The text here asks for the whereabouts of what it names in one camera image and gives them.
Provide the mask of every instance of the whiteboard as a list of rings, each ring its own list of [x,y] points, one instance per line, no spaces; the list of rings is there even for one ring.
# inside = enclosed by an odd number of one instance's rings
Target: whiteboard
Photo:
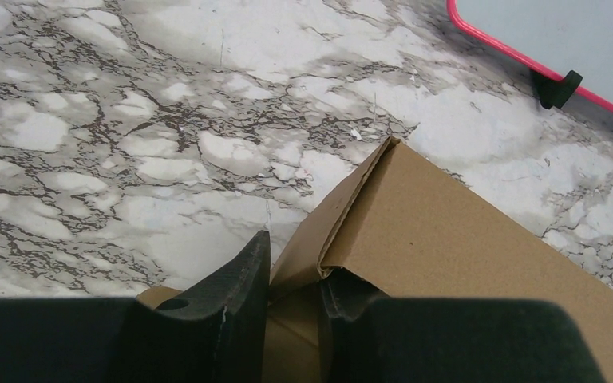
[[[452,21],[613,112],[613,0],[448,0]]]

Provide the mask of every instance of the cardboard box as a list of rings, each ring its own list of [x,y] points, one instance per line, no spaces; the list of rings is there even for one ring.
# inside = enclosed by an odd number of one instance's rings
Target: cardboard box
[[[613,382],[613,291],[396,139],[303,221],[272,270],[263,381],[319,381],[314,284],[335,267],[396,297],[555,302]]]

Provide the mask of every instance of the black plastic object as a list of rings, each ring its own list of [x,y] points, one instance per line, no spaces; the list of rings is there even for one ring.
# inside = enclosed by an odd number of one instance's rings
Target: black plastic object
[[[532,85],[544,109],[563,108],[570,96],[579,88],[583,77],[571,70],[563,80],[555,81],[530,69]]]
[[[605,382],[548,302],[388,298],[345,270],[320,288],[323,382]]]
[[[270,241],[150,310],[132,298],[0,299],[0,382],[260,382]]]

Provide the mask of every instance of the marble floor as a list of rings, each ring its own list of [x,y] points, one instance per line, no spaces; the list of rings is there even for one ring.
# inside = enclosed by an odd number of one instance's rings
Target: marble floor
[[[541,109],[443,0],[0,1],[0,296],[274,257],[389,134],[613,288],[613,116]]]

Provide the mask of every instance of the red frame border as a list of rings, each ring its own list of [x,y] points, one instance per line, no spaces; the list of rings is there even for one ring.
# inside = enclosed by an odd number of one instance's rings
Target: red frame border
[[[546,77],[549,77],[549,78],[551,78],[553,80],[557,80],[557,81],[563,79],[562,75],[560,75],[560,74],[550,70],[549,68],[541,65],[540,63],[532,60],[530,57],[525,56],[521,52],[518,52],[517,50],[515,50],[515,49],[511,48],[510,46],[504,44],[503,42],[493,38],[492,36],[484,34],[479,29],[477,29],[474,26],[471,26],[470,24],[465,22],[464,19],[462,19],[461,16],[459,15],[459,12],[457,12],[457,0],[447,0],[447,1],[448,1],[448,15],[450,17],[450,20],[452,20],[452,22],[460,30],[463,30],[464,32],[474,36],[478,40],[481,40],[481,41],[491,45],[492,47],[494,47],[495,49],[501,51],[502,53],[505,53],[508,56],[511,56],[511,57],[515,58],[516,60],[518,60],[518,61],[522,62],[523,64],[525,64],[527,67],[529,67],[531,69],[534,69],[535,71],[543,74]],[[591,92],[590,90],[580,86],[577,89],[577,93],[582,95],[582,96],[584,96],[584,97],[586,97],[588,100],[593,101],[596,104],[604,107],[605,109],[613,112],[613,104],[610,101],[607,101],[607,100],[597,96],[595,93]]]

